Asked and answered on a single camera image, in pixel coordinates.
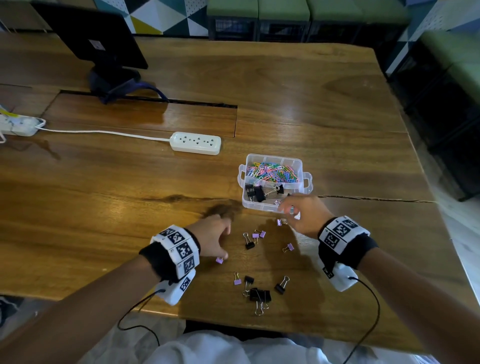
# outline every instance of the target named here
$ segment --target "table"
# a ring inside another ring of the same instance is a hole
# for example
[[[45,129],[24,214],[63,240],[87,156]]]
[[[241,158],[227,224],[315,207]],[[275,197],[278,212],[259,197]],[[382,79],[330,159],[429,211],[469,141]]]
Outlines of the table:
[[[355,285],[339,293],[275,214],[242,209],[238,166],[248,153],[300,158],[317,195],[368,228],[389,253],[474,309],[478,304],[371,49],[337,44],[137,38],[143,79],[169,98],[236,108],[119,100],[88,91],[89,62],[52,35],[0,35],[0,103],[43,116],[52,129],[117,130],[168,137],[222,137],[218,156],[174,152],[161,142],[105,134],[8,136],[0,148],[0,292],[59,300],[134,257],[170,224],[207,208],[238,209],[222,265],[202,259],[182,301],[145,310],[238,327],[358,341],[376,304]],[[267,235],[245,250],[242,234]],[[273,301],[262,317],[233,285],[255,277]],[[285,295],[273,287],[290,277]],[[420,352],[383,300],[366,343]]]

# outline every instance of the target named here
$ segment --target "clothing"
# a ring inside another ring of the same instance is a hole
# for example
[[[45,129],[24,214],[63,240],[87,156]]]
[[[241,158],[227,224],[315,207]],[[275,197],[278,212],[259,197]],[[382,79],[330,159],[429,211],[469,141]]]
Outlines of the clothing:
[[[240,341],[216,331],[196,331],[157,348],[145,364],[331,364],[318,348],[304,348],[290,339]]]

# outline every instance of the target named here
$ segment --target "clear plastic box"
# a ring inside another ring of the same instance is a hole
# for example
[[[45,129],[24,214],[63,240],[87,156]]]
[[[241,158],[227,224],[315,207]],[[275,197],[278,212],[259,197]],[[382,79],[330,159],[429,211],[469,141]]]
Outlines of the clear plastic box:
[[[247,167],[251,166],[254,162],[262,163],[278,163],[282,166],[289,166],[294,171],[299,181],[296,183],[282,183],[285,190],[291,190],[290,193],[300,192],[303,194],[309,194],[313,191],[312,175],[308,172],[303,171],[302,161],[296,158],[285,158],[285,157],[276,157],[276,156],[265,156],[262,154],[249,154],[247,155],[247,161],[245,164],[239,165],[239,175],[237,177],[238,183],[242,188],[242,205],[246,208],[253,208],[254,210],[261,211],[272,211],[277,212],[278,207],[276,205],[264,203],[264,202],[254,202],[246,199],[245,193],[245,184],[250,183],[254,185],[261,185],[264,188],[273,188],[275,183],[259,180],[252,177],[247,177]],[[242,172],[245,173],[245,179],[242,179]],[[304,180],[308,180],[308,186],[304,186]]]

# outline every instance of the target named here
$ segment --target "floor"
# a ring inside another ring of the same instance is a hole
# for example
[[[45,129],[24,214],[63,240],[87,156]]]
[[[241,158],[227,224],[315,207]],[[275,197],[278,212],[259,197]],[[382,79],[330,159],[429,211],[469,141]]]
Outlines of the floor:
[[[445,224],[452,237],[453,244],[462,261],[472,288],[480,297],[480,199],[473,198],[466,202],[458,202],[453,196],[458,195],[455,185],[438,163],[426,150],[408,118],[404,117],[413,145],[418,153],[420,163],[425,170],[434,197],[439,205]],[[40,300],[25,299],[20,310],[11,316],[0,328],[0,340],[8,336],[17,327],[34,317],[52,303]],[[181,335],[185,322],[183,320],[158,317],[146,313],[132,313],[126,318],[125,325],[146,325],[154,330],[160,343],[175,339]],[[342,363],[347,357],[352,344],[321,338],[310,338],[304,335],[291,335],[291,339],[304,346],[322,348],[332,364]],[[127,332],[112,330],[91,350],[79,363],[142,363],[155,349],[153,336],[145,330],[135,329]],[[360,347],[349,361],[350,364],[427,364],[436,363],[433,358],[416,357],[405,353],[397,353],[377,348]]]

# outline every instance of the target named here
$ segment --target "black monitor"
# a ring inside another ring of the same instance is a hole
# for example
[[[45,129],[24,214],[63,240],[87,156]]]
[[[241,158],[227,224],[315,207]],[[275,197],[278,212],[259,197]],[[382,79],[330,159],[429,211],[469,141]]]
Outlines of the black monitor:
[[[148,64],[120,14],[39,1],[31,4],[75,56],[95,64],[89,75],[93,93],[120,96],[140,82],[137,70],[123,66],[147,69]]]

